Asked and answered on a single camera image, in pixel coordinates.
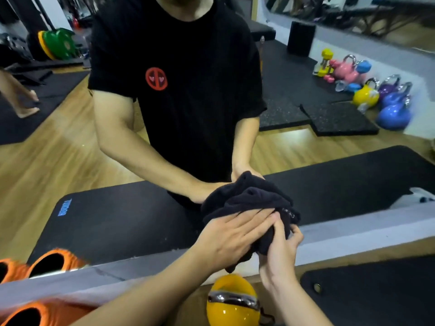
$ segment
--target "hand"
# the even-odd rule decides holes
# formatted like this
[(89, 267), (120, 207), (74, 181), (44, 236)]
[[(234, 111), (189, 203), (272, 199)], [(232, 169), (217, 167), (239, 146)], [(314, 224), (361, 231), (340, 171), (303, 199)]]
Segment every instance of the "hand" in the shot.
[(195, 185), (192, 189), (191, 194), (189, 195), (189, 199), (192, 200), (194, 203), (203, 203), (205, 199), (208, 198), (208, 196), (215, 191), (216, 189), (220, 188), (221, 186), (229, 184), (224, 182), (218, 182), (218, 183), (206, 183), (206, 182), (200, 182), (199, 184)]
[(275, 224), (275, 235), (267, 256), (259, 256), (260, 259), (260, 278), (264, 287), (274, 295), (280, 285), (296, 280), (295, 261), (296, 250), (304, 240), (301, 230), (291, 224), (293, 235), (285, 240), (284, 224), (278, 219)]
[(280, 219), (274, 209), (248, 210), (211, 220), (191, 250), (209, 274), (234, 265)]
[(233, 166), (233, 172), (231, 173), (231, 181), (235, 182), (244, 172), (250, 171), (252, 175), (264, 179), (264, 177), (257, 171), (255, 171), (250, 164), (242, 164)]

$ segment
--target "red circular logo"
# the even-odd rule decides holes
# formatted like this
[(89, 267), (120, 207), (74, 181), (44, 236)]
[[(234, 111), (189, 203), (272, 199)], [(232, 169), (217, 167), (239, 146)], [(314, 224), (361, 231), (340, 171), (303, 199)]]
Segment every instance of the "red circular logo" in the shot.
[(165, 90), (167, 87), (166, 74), (158, 67), (151, 67), (145, 73), (148, 85), (154, 90)]

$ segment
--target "dark towel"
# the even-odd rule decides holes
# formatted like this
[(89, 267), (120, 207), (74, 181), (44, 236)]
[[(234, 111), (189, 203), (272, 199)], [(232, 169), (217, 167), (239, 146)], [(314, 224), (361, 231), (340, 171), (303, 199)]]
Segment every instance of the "dark towel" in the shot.
[[(280, 213), (284, 223), (285, 236), (290, 235), (290, 224), (300, 221), (299, 213), (293, 209), (293, 202), (289, 196), (282, 192), (275, 184), (260, 177), (244, 172), (235, 183), (221, 186), (204, 201), (201, 206), (201, 215), (204, 224), (210, 220), (251, 209), (275, 208)], [(248, 261), (253, 252), (267, 255), (272, 243), (275, 229), (271, 227), (259, 240), (253, 243), (251, 249), (239, 261)], [(227, 268), (231, 273), (236, 265)]]

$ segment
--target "forearm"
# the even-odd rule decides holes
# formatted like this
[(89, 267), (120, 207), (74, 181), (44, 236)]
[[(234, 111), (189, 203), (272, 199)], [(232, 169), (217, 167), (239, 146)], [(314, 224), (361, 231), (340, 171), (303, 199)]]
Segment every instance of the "forearm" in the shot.
[(72, 326), (154, 326), (209, 276), (192, 249), (136, 289), (86, 315)]
[(237, 122), (234, 135), (233, 168), (249, 164), (259, 128), (260, 118), (242, 119)]
[(166, 161), (151, 145), (119, 125), (99, 135), (101, 150), (139, 177), (174, 193), (188, 196), (199, 181)]
[(287, 326), (333, 326), (297, 279), (275, 286), (272, 296)]

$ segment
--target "mirror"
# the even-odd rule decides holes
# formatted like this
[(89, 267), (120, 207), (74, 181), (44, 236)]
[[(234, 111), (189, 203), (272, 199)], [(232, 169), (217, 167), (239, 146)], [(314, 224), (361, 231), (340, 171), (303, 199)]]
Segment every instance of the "mirror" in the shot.
[(435, 0), (265, 0), (270, 12), (435, 53)]

